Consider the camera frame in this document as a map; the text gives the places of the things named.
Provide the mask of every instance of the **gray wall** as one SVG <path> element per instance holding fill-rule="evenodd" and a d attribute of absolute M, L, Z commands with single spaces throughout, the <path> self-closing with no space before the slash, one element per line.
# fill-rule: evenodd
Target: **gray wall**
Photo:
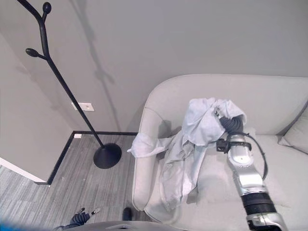
<path fill-rule="evenodd" d="M 0 34 L 0 157 L 47 181 L 72 129 Z"/>
<path fill-rule="evenodd" d="M 42 1 L 30 1 L 41 12 Z M 197 73 L 308 76 L 306 0 L 51 0 L 52 56 L 97 130 L 137 131 L 160 82 Z M 87 130 L 40 50 L 34 18 L 0 1 L 0 30 L 73 129 Z"/>

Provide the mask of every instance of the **white sofa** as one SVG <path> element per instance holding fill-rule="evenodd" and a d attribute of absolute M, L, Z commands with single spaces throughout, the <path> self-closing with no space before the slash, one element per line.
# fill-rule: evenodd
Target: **white sofa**
<path fill-rule="evenodd" d="M 269 165 L 266 184 L 276 209 L 291 231 L 308 230 L 308 155 L 277 142 L 303 110 L 308 100 L 308 78 L 253 75 L 184 75 L 158 85 L 145 104 L 139 132 L 164 138 L 181 127 L 188 102 L 193 98 L 231 99 L 247 115 L 247 127 L 256 130 Z M 253 154 L 261 172 L 263 162 L 254 144 Z M 163 159 L 158 156 L 135 161 L 132 203 L 152 219 L 191 231 L 248 230 L 240 197 L 232 181 L 226 156 L 208 150 L 198 178 L 199 193 L 192 203 L 183 201 L 168 213 L 161 205 L 158 176 Z M 210 174 L 218 167 L 229 184 Z"/>

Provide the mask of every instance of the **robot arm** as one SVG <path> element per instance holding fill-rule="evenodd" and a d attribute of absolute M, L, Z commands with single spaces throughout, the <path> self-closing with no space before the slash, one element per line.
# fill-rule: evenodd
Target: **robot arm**
<path fill-rule="evenodd" d="M 217 141 L 217 151 L 228 154 L 228 165 L 233 172 L 233 180 L 247 213 L 247 223 L 253 231 L 288 231 L 282 216 L 277 213 L 269 197 L 263 179 L 267 173 L 265 165 L 262 178 L 254 166 L 251 145 L 246 142 L 243 123 L 239 116 L 233 119 L 220 117 L 222 126 L 228 132 L 227 140 Z"/>

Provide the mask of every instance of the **crumpled fabric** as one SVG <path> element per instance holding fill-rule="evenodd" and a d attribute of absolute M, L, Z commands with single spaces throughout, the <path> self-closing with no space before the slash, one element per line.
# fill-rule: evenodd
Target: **crumpled fabric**
<path fill-rule="evenodd" d="M 214 112 L 227 118 L 245 113 L 230 100 L 192 99 L 182 123 L 182 129 L 170 138 L 152 138 L 138 133 L 128 150 L 135 158 L 149 157 L 166 151 L 159 176 L 159 189 L 167 211 L 179 206 L 197 186 L 199 170 L 207 148 L 214 147 L 225 129 Z"/>

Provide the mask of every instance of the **black coat rack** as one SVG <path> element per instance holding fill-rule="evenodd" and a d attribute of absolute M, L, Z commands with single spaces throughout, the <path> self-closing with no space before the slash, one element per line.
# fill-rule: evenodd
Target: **black coat rack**
<path fill-rule="evenodd" d="M 66 84 L 63 77 L 61 76 L 52 58 L 50 57 L 49 49 L 48 49 L 47 33 L 46 33 L 46 27 L 45 27 L 45 20 L 46 20 L 47 15 L 51 12 L 51 4 L 49 2 L 46 2 L 43 4 L 43 16 L 40 16 L 37 10 L 28 1 L 26 0 L 17 0 L 17 1 L 21 3 L 35 17 L 39 25 L 39 32 L 40 32 L 40 39 L 42 43 L 43 55 L 39 54 L 36 50 L 32 48 L 27 48 L 26 53 L 32 57 L 38 57 L 38 58 L 41 58 L 47 61 L 48 65 L 52 69 L 53 73 L 56 75 L 57 79 L 61 83 L 65 92 L 67 93 L 67 95 L 69 96 L 69 98 L 71 99 L 71 101 L 73 102 L 77 110 L 79 111 L 80 115 L 82 116 L 86 124 L 88 125 L 89 129 L 93 133 L 95 139 L 100 145 L 100 147 L 96 150 L 94 157 L 93 157 L 93 161 L 95 165 L 99 168 L 104 168 L 104 169 L 113 167 L 121 159 L 121 155 L 122 155 L 121 148 L 115 143 L 108 143 L 108 144 L 102 143 L 97 133 L 95 132 L 93 126 L 89 122 L 88 118 L 86 117 L 82 109 L 80 108 L 77 100 L 75 99 L 68 85 Z"/>

